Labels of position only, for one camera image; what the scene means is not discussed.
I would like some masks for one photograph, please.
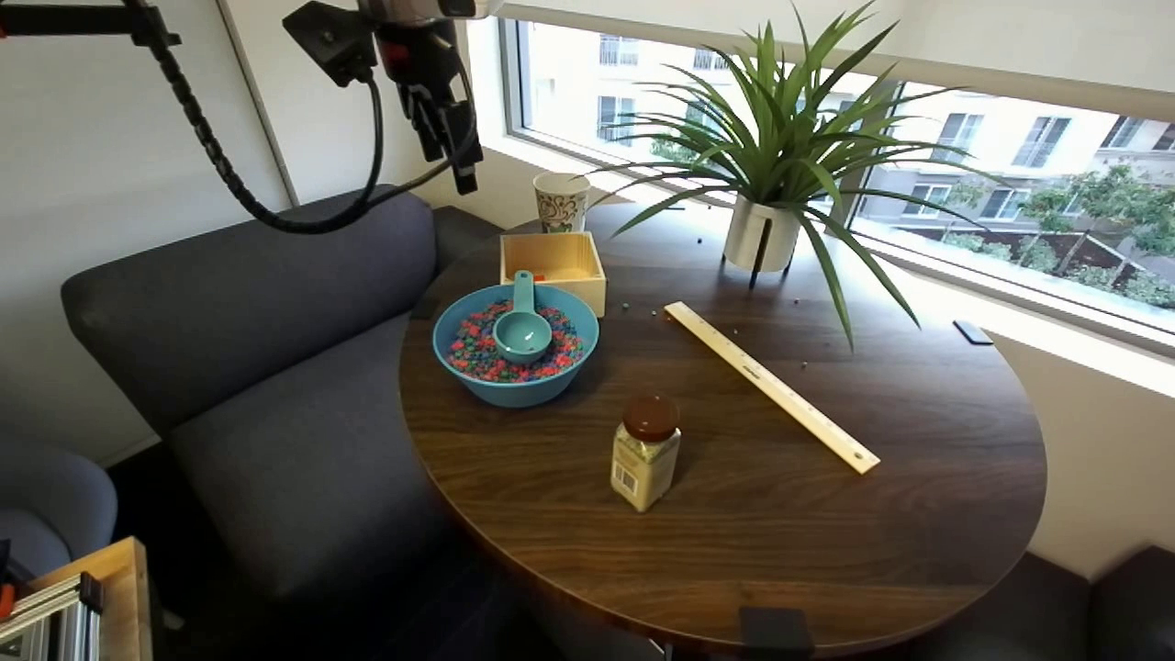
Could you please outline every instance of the window frame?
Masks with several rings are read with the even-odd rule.
[[[1126,150],[1147,122],[1119,115],[1100,138],[1100,150]]]
[[[1014,154],[1014,165],[1043,167],[1054,159],[1059,144],[1065,138],[1070,123],[1071,118],[1054,118],[1054,115],[1034,118],[1022,150]]]
[[[946,115],[936,144],[969,150],[969,144],[977,138],[980,123],[984,123],[984,115]],[[961,154],[954,154],[954,150],[934,150],[934,159],[961,162]]]
[[[709,74],[709,70],[726,70],[726,61],[709,46],[693,46],[690,70]]]
[[[639,64],[634,45],[618,34],[599,34],[599,64]]]
[[[632,127],[615,123],[615,122],[632,118],[632,115],[634,115],[634,99],[632,94],[615,94],[615,93],[594,94],[594,135],[603,144],[632,146],[634,144]]]
[[[951,183],[914,183],[914,197],[922,197],[922,200],[936,200],[936,204],[944,204],[946,197],[951,197]],[[914,216],[939,216],[939,208],[934,208],[934,204],[917,204],[917,200],[907,200],[902,204],[902,211],[914,211]]]
[[[1168,127],[1163,127],[1163,135],[1162,138],[1152,138],[1152,150],[1175,150],[1175,122],[1168,122]]]
[[[1022,204],[1025,204],[1025,189],[1022,187],[990,187],[987,197],[984,197],[984,208],[977,216],[987,216],[987,219],[1016,219],[1022,216]]]

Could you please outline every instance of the white planter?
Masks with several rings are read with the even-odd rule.
[[[793,265],[799,219],[775,204],[756,204],[739,193],[725,255],[744,271],[786,271]]]

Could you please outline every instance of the couch cushion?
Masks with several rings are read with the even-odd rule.
[[[10,538],[10,561],[31,576],[72,561],[67,538],[43,516],[10,504],[0,504],[0,538]]]
[[[67,277],[63,301],[80,343],[167,433],[410,308],[435,271],[435,216],[400,193],[332,236],[240,225],[158,247]]]
[[[1175,553],[1142,545],[1094,580],[1094,656],[1171,661],[1175,656]]]
[[[911,645],[914,661],[1083,661],[1092,582],[1025,553],[977,604]]]
[[[384,589],[448,527],[400,413],[403,323],[293,363],[168,436],[268,597]]]

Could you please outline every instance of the colorful beads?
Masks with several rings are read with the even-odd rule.
[[[535,305],[552,323],[552,350],[535,363],[509,363],[491,343],[491,323],[509,308],[509,301],[495,301],[481,310],[469,310],[448,343],[448,363],[481,380],[535,380],[572,368],[581,350],[575,326],[552,305]]]

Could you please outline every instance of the jar lid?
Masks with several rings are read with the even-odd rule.
[[[677,411],[677,400],[668,400],[666,394],[644,394],[626,411],[626,429],[645,443],[668,441],[677,427],[678,427],[678,411]]]

